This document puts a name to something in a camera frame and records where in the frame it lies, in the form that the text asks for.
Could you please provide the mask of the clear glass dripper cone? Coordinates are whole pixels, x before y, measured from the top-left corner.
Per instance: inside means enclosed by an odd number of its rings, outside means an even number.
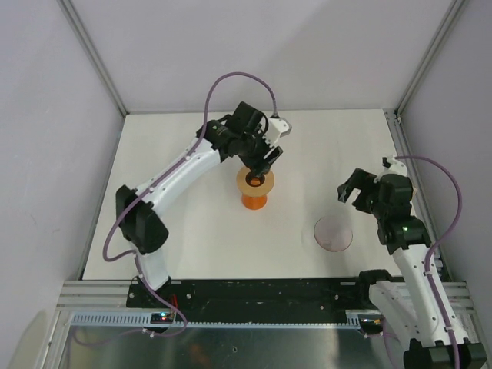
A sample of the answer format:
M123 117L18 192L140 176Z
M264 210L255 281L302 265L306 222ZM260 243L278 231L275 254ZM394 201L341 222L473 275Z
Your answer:
M325 216L320 218L314 226L314 239L326 251L342 252L350 247L353 232L344 219Z

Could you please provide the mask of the orange glass carafe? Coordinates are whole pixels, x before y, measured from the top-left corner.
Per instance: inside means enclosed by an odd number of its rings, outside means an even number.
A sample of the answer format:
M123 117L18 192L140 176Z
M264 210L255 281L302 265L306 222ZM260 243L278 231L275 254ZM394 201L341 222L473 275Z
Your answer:
M244 180L241 183L241 202L247 209L256 211L267 204L268 195L263 187L264 177L244 176Z

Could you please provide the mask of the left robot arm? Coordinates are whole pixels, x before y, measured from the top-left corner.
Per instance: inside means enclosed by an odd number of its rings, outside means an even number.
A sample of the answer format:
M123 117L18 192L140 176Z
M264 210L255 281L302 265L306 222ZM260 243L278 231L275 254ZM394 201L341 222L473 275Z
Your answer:
M115 195L116 215L123 237L135 250L138 273L146 280L143 298L153 307L170 298L170 275L160 249L169 231L164 214L171 203L204 173L237 156L243 163L238 185L245 197L262 198L272 189L271 170L281 156L278 141L291 125L273 114L242 102L231 115L210 120L200 127L182 156L165 170L136 188L121 186Z

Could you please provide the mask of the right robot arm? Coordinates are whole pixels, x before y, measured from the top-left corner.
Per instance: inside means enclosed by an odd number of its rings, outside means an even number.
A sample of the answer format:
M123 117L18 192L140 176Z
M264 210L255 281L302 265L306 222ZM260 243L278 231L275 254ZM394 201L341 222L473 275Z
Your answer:
M431 240L423 221L412 214L414 188L405 171L390 165L379 175L360 168L337 188L340 202L353 190L353 206L374 216L377 236L404 279L409 294L403 298L385 270L360 273L355 301L374 306L392 327L404 349L405 368L481 368L487 354L462 327L440 281Z

